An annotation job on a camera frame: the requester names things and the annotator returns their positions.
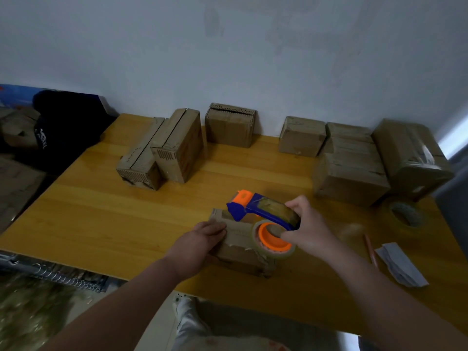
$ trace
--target wooden desk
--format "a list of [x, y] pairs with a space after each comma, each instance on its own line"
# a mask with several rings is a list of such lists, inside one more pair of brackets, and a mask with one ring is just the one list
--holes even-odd
[[[283, 201], [300, 194], [331, 229], [368, 258], [362, 233], [374, 246], [397, 241], [430, 286], [410, 293], [468, 334], [468, 263], [430, 198], [420, 203], [428, 224], [420, 239], [397, 238], [375, 212], [312, 197], [316, 159], [278, 152], [278, 139], [257, 136], [250, 149], [209, 144], [190, 180], [159, 191], [132, 188], [115, 167], [150, 118], [121, 115], [0, 238], [0, 249], [98, 273], [131, 279], [213, 207], [223, 208], [237, 189]], [[362, 334], [363, 319], [336, 274], [296, 251], [263, 279], [209, 266], [179, 291], [231, 306], [255, 309], [331, 329]]]

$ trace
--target right hand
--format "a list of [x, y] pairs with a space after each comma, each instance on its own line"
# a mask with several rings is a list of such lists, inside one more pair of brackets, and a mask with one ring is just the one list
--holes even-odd
[[328, 229], [322, 215], [310, 206], [306, 196], [300, 195], [284, 205], [301, 217], [301, 226], [298, 230], [285, 231], [281, 239], [321, 259], [335, 249], [340, 241]]

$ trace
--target forearm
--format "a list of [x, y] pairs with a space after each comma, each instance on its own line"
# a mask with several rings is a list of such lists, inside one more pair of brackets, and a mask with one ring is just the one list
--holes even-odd
[[76, 318], [42, 350], [133, 350], [179, 282], [173, 267], [158, 260]]
[[466, 350], [468, 338], [339, 242], [321, 256], [342, 278], [383, 350]]

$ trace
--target tape roll on table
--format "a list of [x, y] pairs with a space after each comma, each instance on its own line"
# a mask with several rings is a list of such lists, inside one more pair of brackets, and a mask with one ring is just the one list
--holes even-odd
[[424, 213], [413, 201], [389, 197], [379, 207], [379, 216], [396, 233], [416, 237], [426, 222]]
[[284, 259], [291, 256], [296, 246], [281, 240], [278, 229], [285, 230], [270, 220], [263, 219], [256, 222], [252, 227], [252, 239], [254, 249], [261, 255], [274, 259]]

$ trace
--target floor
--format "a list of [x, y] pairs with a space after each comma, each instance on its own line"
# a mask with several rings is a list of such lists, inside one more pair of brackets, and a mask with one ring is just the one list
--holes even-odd
[[[107, 293], [79, 292], [74, 298], [67, 323], [96, 304]], [[164, 301], [149, 324], [137, 351], [170, 351], [176, 336], [177, 322], [172, 310], [173, 292]], [[289, 319], [201, 301], [197, 306], [200, 317], [211, 327], [214, 335], [261, 335], [284, 343], [292, 351], [359, 351], [356, 335], [320, 329]]]

